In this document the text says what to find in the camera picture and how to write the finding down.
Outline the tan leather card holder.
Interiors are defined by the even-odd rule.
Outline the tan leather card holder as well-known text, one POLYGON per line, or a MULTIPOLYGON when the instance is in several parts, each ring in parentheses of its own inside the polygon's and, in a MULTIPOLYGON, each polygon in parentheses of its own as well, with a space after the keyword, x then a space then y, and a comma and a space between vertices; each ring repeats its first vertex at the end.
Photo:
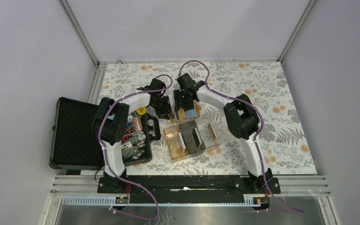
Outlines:
POLYGON ((202 107, 194 101, 194 108, 188 111, 180 108, 178 110, 175 109, 175 105, 171 104, 172 107, 172 115, 169 116, 171 123, 182 123, 188 120, 195 120, 201 116, 202 107))

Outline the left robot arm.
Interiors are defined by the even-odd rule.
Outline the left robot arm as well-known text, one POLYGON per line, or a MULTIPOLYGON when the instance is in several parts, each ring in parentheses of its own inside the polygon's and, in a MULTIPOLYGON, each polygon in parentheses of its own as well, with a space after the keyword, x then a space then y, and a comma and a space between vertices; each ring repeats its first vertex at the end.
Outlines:
POLYGON ((128 125, 128 115, 142 107, 151 106, 165 110, 168 114, 170 104, 166 100, 165 91, 173 84, 166 85, 157 77, 152 79, 150 85, 141 87, 131 94, 118 99, 103 97, 97 107, 92 121, 94 132, 103 152, 104 172, 111 176, 109 187, 116 193, 125 190, 127 181, 121 177, 126 171, 121 153, 121 141, 125 136, 128 125))

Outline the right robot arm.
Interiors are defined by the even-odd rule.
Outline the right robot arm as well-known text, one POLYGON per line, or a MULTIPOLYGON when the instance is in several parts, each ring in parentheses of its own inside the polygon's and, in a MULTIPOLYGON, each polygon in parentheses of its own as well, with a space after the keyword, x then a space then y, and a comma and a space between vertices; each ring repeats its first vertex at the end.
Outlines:
POLYGON ((257 149, 260 118, 256 108, 247 95, 230 97, 207 86, 204 81, 196 82, 188 73, 176 79, 180 85, 174 90, 175 111, 189 111, 194 108, 194 102, 203 102, 223 110, 230 133, 239 139, 247 158, 248 173, 254 177, 250 187, 256 193, 262 193, 269 186, 261 165, 260 151, 257 149))

